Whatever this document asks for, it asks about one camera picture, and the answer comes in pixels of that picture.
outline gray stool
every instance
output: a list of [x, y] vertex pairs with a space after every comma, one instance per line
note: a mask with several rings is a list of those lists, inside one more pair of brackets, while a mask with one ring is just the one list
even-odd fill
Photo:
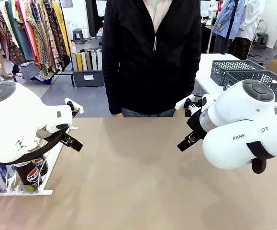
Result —
[[73, 41], [75, 42], [75, 44], [85, 43], [82, 30], [73, 30], [72, 35], [73, 35]]
[[266, 49], [269, 35], [266, 33], [257, 33], [256, 35], [258, 40], [255, 44], [255, 49]]

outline red object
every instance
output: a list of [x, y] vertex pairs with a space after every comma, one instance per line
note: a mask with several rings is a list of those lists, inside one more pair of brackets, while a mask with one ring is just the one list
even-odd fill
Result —
[[218, 13], [221, 11], [222, 4], [223, 4], [223, 1], [220, 0], [220, 1], [218, 2], [218, 11], [217, 11], [217, 13], [216, 13], [216, 17], [218, 16]]

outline teal garment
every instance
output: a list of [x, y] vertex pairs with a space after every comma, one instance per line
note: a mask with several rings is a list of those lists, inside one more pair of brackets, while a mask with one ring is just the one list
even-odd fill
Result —
[[16, 20], [13, 18], [13, 12], [12, 12], [12, 3], [11, 1], [5, 2], [6, 11], [8, 13], [8, 17], [10, 20], [11, 27], [14, 31], [15, 38], [18, 42], [18, 45], [21, 46], [21, 50], [23, 52], [23, 55], [26, 60], [30, 60], [33, 58], [33, 53], [30, 47], [30, 43], [27, 37], [27, 34], [25, 33], [24, 29], [20, 29], [17, 25]]

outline white table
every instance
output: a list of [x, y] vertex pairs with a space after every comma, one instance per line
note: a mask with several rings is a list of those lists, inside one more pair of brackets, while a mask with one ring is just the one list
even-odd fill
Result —
[[195, 93], [205, 93], [212, 95], [220, 95], [223, 93], [223, 86], [217, 85], [211, 79], [211, 67], [212, 61], [215, 60], [239, 60], [231, 54], [201, 54], [201, 61], [199, 65], [199, 71], [196, 74]]

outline gray plastic basket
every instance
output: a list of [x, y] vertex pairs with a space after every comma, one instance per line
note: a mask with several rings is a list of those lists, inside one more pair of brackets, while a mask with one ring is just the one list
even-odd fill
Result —
[[277, 102], [277, 74], [267, 70], [227, 71], [223, 90], [246, 79], [258, 80], [267, 84], [273, 90], [276, 96], [275, 102]]
[[229, 70], [265, 69], [264, 67], [249, 60], [239, 61], [213, 61], [211, 79], [219, 86], [224, 86], [225, 74]]

